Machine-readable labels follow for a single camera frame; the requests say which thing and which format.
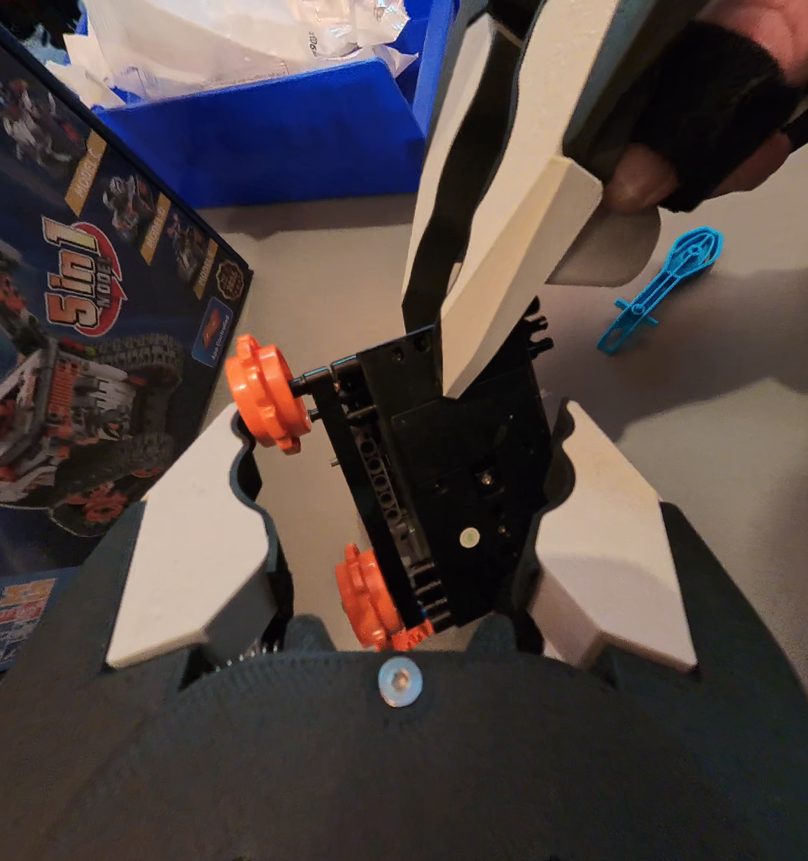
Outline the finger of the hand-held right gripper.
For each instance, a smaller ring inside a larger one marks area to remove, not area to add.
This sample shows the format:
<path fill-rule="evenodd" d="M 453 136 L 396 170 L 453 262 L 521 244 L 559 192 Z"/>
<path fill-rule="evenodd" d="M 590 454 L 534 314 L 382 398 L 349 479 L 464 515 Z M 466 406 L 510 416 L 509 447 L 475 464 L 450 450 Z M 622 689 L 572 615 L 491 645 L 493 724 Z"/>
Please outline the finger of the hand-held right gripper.
<path fill-rule="evenodd" d="M 439 312 L 447 398 L 484 371 L 601 202 L 602 182 L 562 143 L 619 5 L 544 2 L 529 29 L 504 147 Z"/>
<path fill-rule="evenodd" d="M 490 14 L 462 14 L 453 35 L 413 215 L 401 301 L 407 333 L 435 323 L 506 139 L 511 35 Z"/>

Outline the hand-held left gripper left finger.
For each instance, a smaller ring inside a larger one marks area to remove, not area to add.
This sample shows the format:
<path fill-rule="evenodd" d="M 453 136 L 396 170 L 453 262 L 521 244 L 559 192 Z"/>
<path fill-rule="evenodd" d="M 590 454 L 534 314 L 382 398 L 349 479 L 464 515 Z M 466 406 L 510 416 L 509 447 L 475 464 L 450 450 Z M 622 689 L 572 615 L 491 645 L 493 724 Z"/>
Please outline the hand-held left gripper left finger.
<path fill-rule="evenodd" d="M 228 404 L 143 498 L 106 661 L 199 648 L 215 668 L 282 648 L 294 586 L 255 439 Z"/>

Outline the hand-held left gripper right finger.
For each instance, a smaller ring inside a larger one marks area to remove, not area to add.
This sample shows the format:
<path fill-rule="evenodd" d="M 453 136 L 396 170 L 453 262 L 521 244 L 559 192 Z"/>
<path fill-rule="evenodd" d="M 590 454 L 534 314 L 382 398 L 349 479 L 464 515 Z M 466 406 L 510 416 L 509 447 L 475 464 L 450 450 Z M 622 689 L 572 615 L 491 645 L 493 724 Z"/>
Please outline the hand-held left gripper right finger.
<path fill-rule="evenodd" d="M 618 648 L 694 670 L 660 497 L 576 401 L 560 403 L 544 490 L 511 585 L 542 651 L 580 669 Z"/>

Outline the orange sprocket wheel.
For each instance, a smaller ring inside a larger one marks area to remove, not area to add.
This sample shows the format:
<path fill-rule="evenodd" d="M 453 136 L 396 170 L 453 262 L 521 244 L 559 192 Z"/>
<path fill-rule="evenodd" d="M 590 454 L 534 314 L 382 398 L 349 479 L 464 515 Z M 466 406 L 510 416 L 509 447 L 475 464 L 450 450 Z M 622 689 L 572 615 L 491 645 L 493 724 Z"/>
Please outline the orange sprocket wheel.
<path fill-rule="evenodd" d="M 359 644 L 375 651 L 405 650 L 406 629 L 374 551 L 362 552 L 348 544 L 335 576 L 342 607 Z"/>
<path fill-rule="evenodd" d="M 226 361 L 226 379 L 254 440 L 288 456 L 299 454 L 312 424 L 302 398 L 291 390 L 293 374 L 280 350 L 251 335 L 239 336 L 235 355 Z"/>

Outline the grey building-block robot model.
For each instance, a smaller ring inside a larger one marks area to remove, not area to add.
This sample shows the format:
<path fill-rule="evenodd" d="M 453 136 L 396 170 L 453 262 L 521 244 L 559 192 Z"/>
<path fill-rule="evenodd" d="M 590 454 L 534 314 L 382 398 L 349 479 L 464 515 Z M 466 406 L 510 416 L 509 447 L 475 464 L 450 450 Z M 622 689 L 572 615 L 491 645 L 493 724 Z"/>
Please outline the grey building-block robot model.
<path fill-rule="evenodd" d="M 553 341 L 539 307 L 459 398 L 442 394 L 439 325 L 290 384 L 313 402 L 408 644 L 503 604 L 546 504 L 550 430 L 533 360 Z"/>

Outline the person's right hand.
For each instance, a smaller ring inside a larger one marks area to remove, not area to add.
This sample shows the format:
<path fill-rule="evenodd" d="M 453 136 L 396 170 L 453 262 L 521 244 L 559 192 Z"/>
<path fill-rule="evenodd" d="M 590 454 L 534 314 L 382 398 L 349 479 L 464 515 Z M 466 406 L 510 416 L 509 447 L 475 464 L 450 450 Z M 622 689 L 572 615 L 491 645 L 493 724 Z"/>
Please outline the person's right hand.
<path fill-rule="evenodd" d="M 758 188 L 808 142 L 808 1 L 709 2 L 646 78 L 609 209 L 690 212 Z"/>

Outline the blue plastic separator tool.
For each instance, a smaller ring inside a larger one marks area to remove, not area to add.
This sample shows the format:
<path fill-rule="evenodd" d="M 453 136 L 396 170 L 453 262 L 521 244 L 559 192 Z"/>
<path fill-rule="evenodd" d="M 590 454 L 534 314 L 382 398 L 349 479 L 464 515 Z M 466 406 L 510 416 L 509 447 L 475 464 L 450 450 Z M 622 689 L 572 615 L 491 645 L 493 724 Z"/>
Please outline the blue plastic separator tool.
<path fill-rule="evenodd" d="M 619 314 L 598 340 L 597 349 L 613 356 L 636 333 L 656 328 L 658 306 L 678 287 L 704 274 L 721 257 L 723 235 L 709 226 L 701 226 L 680 235 L 671 246 L 655 277 L 633 300 L 617 298 Z"/>

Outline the blue plastic bin with bags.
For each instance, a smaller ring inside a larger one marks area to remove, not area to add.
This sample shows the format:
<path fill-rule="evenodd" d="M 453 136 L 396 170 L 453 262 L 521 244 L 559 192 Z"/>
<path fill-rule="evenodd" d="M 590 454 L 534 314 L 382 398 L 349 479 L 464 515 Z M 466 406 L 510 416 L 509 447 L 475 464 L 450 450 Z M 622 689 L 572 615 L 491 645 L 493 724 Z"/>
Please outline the blue plastic bin with bags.
<path fill-rule="evenodd" d="M 196 210 L 411 193 L 459 5 L 406 2 L 397 77 L 365 59 L 94 111 Z"/>

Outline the clear plastic parts bags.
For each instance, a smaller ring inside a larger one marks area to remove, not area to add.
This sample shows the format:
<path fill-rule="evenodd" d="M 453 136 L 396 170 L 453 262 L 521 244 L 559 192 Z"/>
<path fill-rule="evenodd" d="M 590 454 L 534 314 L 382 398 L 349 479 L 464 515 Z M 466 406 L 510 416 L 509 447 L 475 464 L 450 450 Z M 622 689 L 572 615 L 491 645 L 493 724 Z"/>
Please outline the clear plastic parts bags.
<path fill-rule="evenodd" d="M 89 108 L 114 109 L 379 59 L 397 78 L 418 54 L 393 43 L 405 2 L 84 2 L 85 35 L 44 62 Z"/>

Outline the dark blue robot kit box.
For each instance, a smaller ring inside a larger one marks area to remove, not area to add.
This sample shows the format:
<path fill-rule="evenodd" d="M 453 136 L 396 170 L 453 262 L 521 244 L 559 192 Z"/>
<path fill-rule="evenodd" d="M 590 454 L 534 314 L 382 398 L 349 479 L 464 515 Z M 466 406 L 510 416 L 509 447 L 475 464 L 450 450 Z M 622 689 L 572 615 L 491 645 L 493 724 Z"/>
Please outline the dark blue robot kit box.
<path fill-rule="evenodd" d="M 252 275 L 0 24 L 0 674 L 198 435 Z"/>

